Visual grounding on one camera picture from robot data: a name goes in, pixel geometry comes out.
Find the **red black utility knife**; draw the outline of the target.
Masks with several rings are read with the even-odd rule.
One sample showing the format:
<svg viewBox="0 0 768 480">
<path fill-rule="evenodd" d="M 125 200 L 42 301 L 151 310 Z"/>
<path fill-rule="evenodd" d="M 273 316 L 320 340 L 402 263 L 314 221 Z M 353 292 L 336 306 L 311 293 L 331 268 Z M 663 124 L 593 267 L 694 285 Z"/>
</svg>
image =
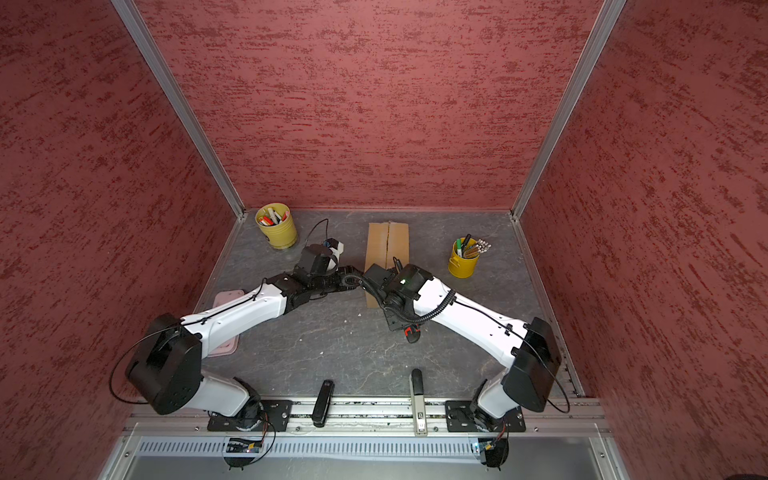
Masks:
<svg viewBox="0 0 768 480">
<path fill-rule="evenodd" d="M 403 333 L 405 335 L 405 338 L 409 344 L 415 344 L 419 341 L 421 337 L 421 331 L 420 328 L 417 325 L 409 325 L 404 330 Z"/>
</svg>

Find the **brown cardboard express box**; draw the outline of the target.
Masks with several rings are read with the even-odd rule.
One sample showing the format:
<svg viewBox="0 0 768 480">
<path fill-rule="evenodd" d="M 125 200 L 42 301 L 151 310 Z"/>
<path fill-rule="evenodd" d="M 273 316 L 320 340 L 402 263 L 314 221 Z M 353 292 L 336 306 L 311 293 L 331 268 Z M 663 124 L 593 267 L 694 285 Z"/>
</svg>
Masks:
<svg viewBox="0 0 768 480">
<path fill-rule="evenodd" d="M 392 268 L 393 259 L 403 265 L 410 262 L 409 225 L 406 223 L 370 223 L 368 226 L 365 270 L 372 265 Z"/>
</svg>

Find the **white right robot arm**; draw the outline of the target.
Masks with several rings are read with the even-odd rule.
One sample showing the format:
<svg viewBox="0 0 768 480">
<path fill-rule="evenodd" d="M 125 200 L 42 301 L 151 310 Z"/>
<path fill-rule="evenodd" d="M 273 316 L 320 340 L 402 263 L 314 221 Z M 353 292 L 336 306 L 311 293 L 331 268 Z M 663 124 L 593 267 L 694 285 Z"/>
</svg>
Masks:
<svg viewBox="0 0 768 480">
<path fill-rule="evenodd" d="M 390 328 L 403 331 L 410 342 L 417 340 L 422 325 L 435 322 L 479 346 L 503 367 L 477 392 L 478 419 L 500 419 L 517 407 L 545 410 L 562 364 L 549 323 L 495 312 L 413 264 L 400 269 L 373 265 L 358 283 L 377 302 Z"/>
</svg>

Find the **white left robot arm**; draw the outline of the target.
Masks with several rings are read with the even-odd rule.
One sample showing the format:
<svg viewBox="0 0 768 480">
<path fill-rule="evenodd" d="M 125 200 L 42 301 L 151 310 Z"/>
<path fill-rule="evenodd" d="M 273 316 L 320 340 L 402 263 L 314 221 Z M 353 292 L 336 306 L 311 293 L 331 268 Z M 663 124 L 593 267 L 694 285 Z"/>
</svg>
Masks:
<svg viewBox="0 0 768 480">
<path fill-rule="evenodd" d="M 205 372 L 202 361 L 229 340 L 315 297 L 358 288 L 362 275 L 341 266 L 334 249 L 312 244 L 291 272 L 266 278 L 249 293 L 198 314 L 155 318 L 125 377 L 159 415 L 192 408 L 227 418 L 237 430 L 253 430 L 263 418 L 261 396 L 242 379 Z"/>
</svg>

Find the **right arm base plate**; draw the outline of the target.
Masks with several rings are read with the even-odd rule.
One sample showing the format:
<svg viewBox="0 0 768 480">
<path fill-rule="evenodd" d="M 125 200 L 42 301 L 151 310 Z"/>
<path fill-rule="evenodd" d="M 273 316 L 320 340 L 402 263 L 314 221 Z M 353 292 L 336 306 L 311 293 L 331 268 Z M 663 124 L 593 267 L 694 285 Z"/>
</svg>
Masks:
<svg viewBox="0 0 768 480">
<path fill-rule="evenodd" d="M 522 433 L 526 424 L 520 407 L 509 410 L 503 417 L 494 418 L 474 402 L 448 400 L 445 402 L 447 429 L 451 433 L 477 432 L 487 434 Z"/>
</svg>

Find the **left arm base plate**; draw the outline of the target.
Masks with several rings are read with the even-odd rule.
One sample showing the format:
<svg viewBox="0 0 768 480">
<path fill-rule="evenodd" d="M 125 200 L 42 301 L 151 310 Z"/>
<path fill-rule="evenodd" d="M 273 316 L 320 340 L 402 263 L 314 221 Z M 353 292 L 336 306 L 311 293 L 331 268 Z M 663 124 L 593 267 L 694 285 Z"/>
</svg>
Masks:
<svg viewBox="0 0 768 480">
<path fill-rule="evenodd" d="M 284 432 L 287 429 L 293 404 L 293 401 L 287 399 L 262 400 L 259 406 L 248 402 L 244 410 L 234 417 L 210 412 L 207 430 L 244 435 L 255 435 L 266 429 Z"/>
</svg>

